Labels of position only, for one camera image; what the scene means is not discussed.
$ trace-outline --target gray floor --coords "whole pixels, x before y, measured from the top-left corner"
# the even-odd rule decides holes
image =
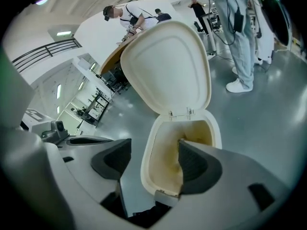
[[[211,46],[201,36],[208,50]],[[230,52],[217,41],[221,56]],[[255,67],[254,90],[233,94],[227,83],[236,79],[233,62],[210,60],[212,98],[207,108],[216,118],[223,149],[245,154],[293,187],[307,155],[307,65],[288,51],[277,52],[271,66]],[[157,114],[132,87],[117,95],[96,129],[111,139],[132,138],[132,159],[121,179],[129,216],[154,205],[143,188],[140,167],[147,138]]]

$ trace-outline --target open lid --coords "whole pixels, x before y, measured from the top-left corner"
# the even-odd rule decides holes
[[[209,104],[206,50],[184,23],[159,23],[130,43],[120,61],[130,84],[159,114],[186,115],[189,109],[204,109]]]

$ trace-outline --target person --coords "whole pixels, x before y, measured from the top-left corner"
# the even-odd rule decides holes
[[[255,38],[251,28],[250,16],[247,13],[248,0],[213,0],[219,14],[225,38],[228,42],[235,67],[232,71],[237,75],[237,80],[226,85],[232,93],[249,92],[253,90],[254,64],[255,64]],[[231,11],[230,23],[234,25],[235,13],[240,9],[244,16],[242,32],[233,33],[228,27],[227,4]]]
[[[135,35],[137,29],[148,30],[158,23],[158,19],[151,16],[145,10],[140,9],[133,3],[129,3],[121,8],[115,6],[106,6],[103,10],[105,20],[109,21],[110,18],[120,18],[120,24],[128,31],[127,37]]]
[[[205,21],[203,21],[203,17],[202,17],[202,16],[206,15],[205,11],[203,10],[203,6],[204,5],[197,2],[197,0],[192,0],[192,3],[188,7],[194,10],[197,19],[200,21],[201,26],[203,27],[203,30],[205,31],[206,35],[208,36],[209,35],[208,30],[207,30],[207,27],[205,25]]]
[[[157,19],[159,22],[172,19],[172,17],[168,13],[162,13],[160,9],[155,9],[154,11],[158,15]]]

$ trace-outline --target white plastic bin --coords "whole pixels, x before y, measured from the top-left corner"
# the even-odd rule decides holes
[[[141,166],[142,184],[154,195],[178,195],[183,183],[177,142],[184,138],[222,148],[213,115],[207,54],[187,25],[168,21],[140,35],[123,52],[125,76],[146,104],[159,113]]]

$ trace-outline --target desk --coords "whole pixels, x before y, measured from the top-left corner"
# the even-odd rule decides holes
[[[99,101],[98,101],[99,99],[103,99],[106,102],[105,106],[103,106],[102,104],[99,103]],[[99,104],[102,107],[102,108],[97,108],[98,111],[94,110],[94,107],[96,106],[96,104]],[[95,99],[92,101],[92,103],[89,105],[89,107],[85,110],[85,112],[83,113],[81,118],[85,122],[96,126],[99,123],[102,115],[106,111],[106,108],[107,108],[108,105],[109,105],[109,101],[107,99],[105,99],[102,95],[98,94],[95,97]]]
[[[111,69],[115,68],[116,63],[120,61],[121,53],[125,50],[125,48],[139,35],[141,35],[142,32],[137,33],[136,35],[128,38],[125,42],[122,42],[120,46],[118,46],[112,54],[106,59],[106,61],[103,63],[100,69],[100,75],[107,73]]]
[[[82,131],[82,135],[89,135],[93,136],[96,127],[94,125],[91,125],[90,123],[85,122],[84,120],[80,123],[79,131]]]

